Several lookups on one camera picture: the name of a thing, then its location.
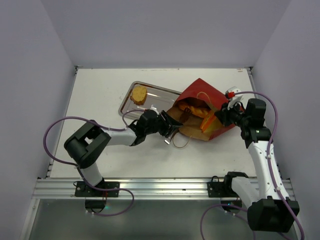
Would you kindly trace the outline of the red brown paper bag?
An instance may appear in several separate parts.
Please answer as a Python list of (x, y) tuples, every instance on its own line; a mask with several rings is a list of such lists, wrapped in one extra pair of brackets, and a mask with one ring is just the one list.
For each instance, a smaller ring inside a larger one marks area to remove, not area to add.
[(223, 104), (225, 95), (201, 78), (189, 85), (166, 113), (182, 123), (179, 132), (196, 140), (208, 142), (235, 127), (224, 126), (215, 116)]

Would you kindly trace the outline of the seeded bread slice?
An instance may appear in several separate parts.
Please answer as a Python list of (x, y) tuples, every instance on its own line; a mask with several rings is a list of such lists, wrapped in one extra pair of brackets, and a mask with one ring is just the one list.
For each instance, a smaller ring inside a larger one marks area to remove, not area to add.
[(130, 99), (135, 105), (141, 106), (147, 99), (147, 88), (145, 86), (136, 86), (133, 88)]

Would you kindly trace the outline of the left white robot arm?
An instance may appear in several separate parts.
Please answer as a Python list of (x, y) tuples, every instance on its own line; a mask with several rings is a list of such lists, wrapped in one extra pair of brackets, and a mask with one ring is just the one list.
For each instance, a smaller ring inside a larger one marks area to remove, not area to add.
[(97, 159), (107, 146), (137, 146), (145, 141), (151, 134), (160, 134), (166, 142), (183, 124), (165, 111), (147, 109), (139, 119), (131, 122), (125, 130), (103, 129), (94, 120), (86, 122), (64, 143), (64, 149), (75, 161), (79, 173), (88, 183), (76, 183), (77, 197), (117, 197), (111, 193), (112, 185), (105, 182), (99, 168)]

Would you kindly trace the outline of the braided orange bread loaf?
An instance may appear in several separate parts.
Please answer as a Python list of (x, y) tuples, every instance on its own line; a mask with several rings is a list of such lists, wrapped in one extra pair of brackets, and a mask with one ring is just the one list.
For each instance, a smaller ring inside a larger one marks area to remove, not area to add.
[(205, 107), (194, 107), (192, 105), (189, 105), (188, 103), (185, 102), (179, 102), (178, 103), (178, 107), (179, 109), (181, 109), (182, 111), (184, 111), (185, 109), (190, 109), (191, 113), (197, 117), (200, 118), (205, 118), (210, 110), (208, 108)]

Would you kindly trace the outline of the fake triangle sandwich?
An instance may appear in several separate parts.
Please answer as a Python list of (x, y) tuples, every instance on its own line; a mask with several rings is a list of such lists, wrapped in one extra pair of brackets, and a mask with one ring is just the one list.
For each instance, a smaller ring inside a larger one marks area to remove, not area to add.
[(211, 133), (223, 127), (219, 119), (215, 116), (215, 112), (211, 110), (203, 119), (200, 129), (202, 133)]

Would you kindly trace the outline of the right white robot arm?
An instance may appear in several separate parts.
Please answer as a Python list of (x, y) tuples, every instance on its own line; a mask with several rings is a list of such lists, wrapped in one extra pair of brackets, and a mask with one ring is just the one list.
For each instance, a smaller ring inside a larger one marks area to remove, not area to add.
[(241, 129), (256, 172), (258, 189), (243, 172), (228, 172), (224, 177), (223, 192), (240, 197), (247, 208), (247, 222), (253, 231), (287, 233), (300, 211), (296, 200), (291, 200), (282, 182), (273, 152), (272, 133), (265, 123), (266, 103), (257, 98), (233, 106), (223, 103), (215, 116), (223, 126), (232, 124)]

